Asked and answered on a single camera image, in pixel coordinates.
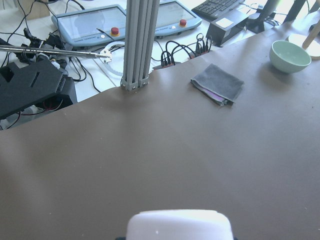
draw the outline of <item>gray tabletop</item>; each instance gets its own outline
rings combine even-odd
[[[271,43],[319,13],[0,132],[0,239],[103,239],[134,214],[212,209],[240,240],[320,239],[320,62],[284,74]],[[219,107],[190,83],[244,81]]]

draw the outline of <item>folded cloth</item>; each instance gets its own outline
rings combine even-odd
[[[234,103],[244,84],[214,64],[210,64],[203,72],[193,77],[191,82],[221,106],[228,101]]]

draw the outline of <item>green bowl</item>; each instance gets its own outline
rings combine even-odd
[[[269,57],[276,69],[288,74],[299,72],[311,63],[303,48],[285,40],[272,43]]]

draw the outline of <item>white rounded object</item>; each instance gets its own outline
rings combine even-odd
[[[214,210],[143,211],[127,226],[126,240],[233,240],[230,222]]]

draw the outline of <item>black keyboard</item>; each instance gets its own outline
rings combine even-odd
[[[244,0],[206,0],[196,6],[192,11],[199,17],[213,21],[225,13],[237,8]]]

